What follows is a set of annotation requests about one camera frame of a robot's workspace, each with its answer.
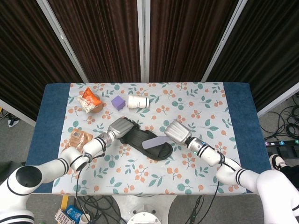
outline purple cube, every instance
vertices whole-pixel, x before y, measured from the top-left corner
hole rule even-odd
[[[126,102],[120,96],[115,97],[111,102],[118,111],[126,105]]]

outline paper cup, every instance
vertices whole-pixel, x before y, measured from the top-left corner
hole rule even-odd
[[[83,214],[83,215],[81,215],[79,224],[87,224],[89,220],[90,220],[90,215],[88,215],[88,214],[84,215]]]
[[[128,108],[148,108],[150,100],[147,97],[129,95]]]

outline dark curtain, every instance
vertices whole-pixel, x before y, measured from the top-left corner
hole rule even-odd
[[[140,82],[136,0],[49,0],[90,82]]]
[[[82,79],[35,0],[2,0],[0,11],[0,99],[36,120],[46,84]]]
[[[258,111],[299,82],[299,2],[249,0],[207,81],[250,83]]]
[[[150,81],[200,81],[237,2],[152,0]]]

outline white sneaker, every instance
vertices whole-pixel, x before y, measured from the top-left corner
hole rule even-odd
[[[282,167],[286,167],[286,162],[277,154],[273,154],[269,158],[271,168],[280,171]]]

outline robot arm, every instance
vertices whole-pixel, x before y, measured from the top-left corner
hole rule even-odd
[[[189,150],[210,166],[222,164],[216,177],[223,184],[238,184],[258,194],[262,200],[266,224],[298,223],[295,216],[299,216],[299,192],[283,173],[267,170],[257,174],[242,168],[207,143],[192,137],[191,131],[176,120],[166,128],[165,134],[177,144],[187,145]]]
[[[80,171],[104,150],[114,139],[121,138],[133,124],[126,118],[119,118],[108,130],[83,146],[81,154],[75,147],[65,149],[59,158],[39,166],[24,166],[15,170],[0,185],[0,223],[33,224],[32,212],[26,210],[26,201],[42,183],[49,183],[63,175],[69,168]]]

